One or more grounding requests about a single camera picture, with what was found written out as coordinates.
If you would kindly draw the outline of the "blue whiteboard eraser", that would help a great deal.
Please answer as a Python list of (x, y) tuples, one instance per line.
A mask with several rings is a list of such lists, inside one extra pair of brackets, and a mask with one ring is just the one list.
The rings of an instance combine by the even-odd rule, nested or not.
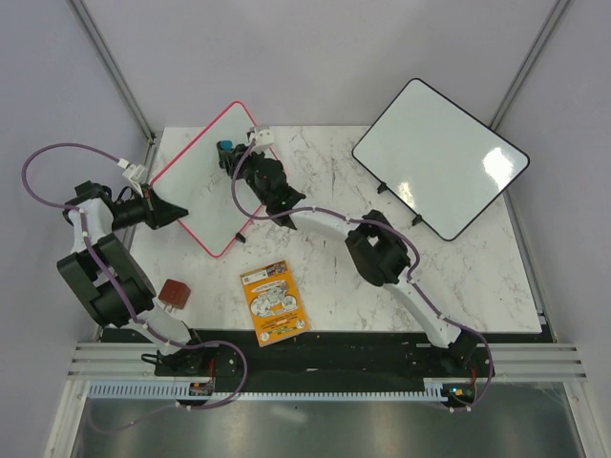
[(221, 140), (217, 143), (217, 148), (221, 151), (232, 151), (234, 146), (231, 140)]

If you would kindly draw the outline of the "pink framed whiteboard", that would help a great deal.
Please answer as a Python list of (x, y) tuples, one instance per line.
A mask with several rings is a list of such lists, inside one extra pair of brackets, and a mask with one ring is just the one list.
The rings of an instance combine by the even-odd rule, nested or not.
[(211, 257), (224, 255), (250, 220), (235, 206), (231, 176), (219, 165), (216, 144), (247, 142), (256, 125), (239, 100), (205, 126), (164, 129), (150, 181), (164, 200), (188, 210), (179, 225)]

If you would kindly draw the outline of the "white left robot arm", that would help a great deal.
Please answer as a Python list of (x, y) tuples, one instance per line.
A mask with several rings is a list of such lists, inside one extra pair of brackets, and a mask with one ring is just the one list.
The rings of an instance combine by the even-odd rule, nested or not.
[(112, 199), (110, 188), (86, 181), (75, 187), (63, 215), (74, 229), (74, 245), (57, 270), (90, 317), (102, 327), (136, 331), (161, 357), (177, 354), (177, 365), (189, 375), (205, 371), (208, 350), (187, 324), (161, 307), (154, 286), (116, 235), (140, 223), (163, 228), (188, 210), (160, 198), (148, 184), (128, 199)]

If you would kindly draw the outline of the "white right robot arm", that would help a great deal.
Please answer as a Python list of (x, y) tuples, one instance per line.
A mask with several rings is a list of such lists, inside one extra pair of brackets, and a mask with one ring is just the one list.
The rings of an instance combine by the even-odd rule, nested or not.
[(459, 375), (471, 365), (478, 344), (475, 332), (445, 316), (414, 281), (413, 271), (420, 261), (417, 249), (381, 212), (372, 210), (351, 219), (308, 204), (306, 195), (288, 184), (281, 161), (255, 152), (252, 145), (234, 145), (229, 140), (219, 141), (216, 148), (220, 167), (232, 178), (231, 195), (241, 213), (259, 219), (238, 200), (240, 179), (263, 205), (264, 220), (342, 241), (362, 279), (387, 289), (416, 318), (429, 343), (438, 349), (436, 360), (444, 373)]

